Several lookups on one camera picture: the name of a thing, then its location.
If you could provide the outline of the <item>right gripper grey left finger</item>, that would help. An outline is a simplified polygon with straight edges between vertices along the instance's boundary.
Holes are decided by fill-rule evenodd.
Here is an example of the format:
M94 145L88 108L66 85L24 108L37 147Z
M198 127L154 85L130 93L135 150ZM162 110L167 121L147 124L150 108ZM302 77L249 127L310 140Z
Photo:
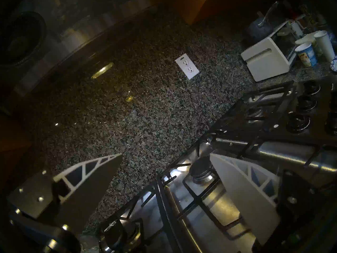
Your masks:
M7 201L17 215L47 226L66 225L80 234L122 163L122 154L77 163L58 175L43 169L12 191Z

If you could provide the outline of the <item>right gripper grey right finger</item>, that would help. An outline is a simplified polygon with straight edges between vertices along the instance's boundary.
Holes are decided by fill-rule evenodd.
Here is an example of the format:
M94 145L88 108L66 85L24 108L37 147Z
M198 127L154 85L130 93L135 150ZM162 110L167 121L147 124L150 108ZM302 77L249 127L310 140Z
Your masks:
M275 246L308 223L318 190L297 168L210 154L226 193L261 246Z

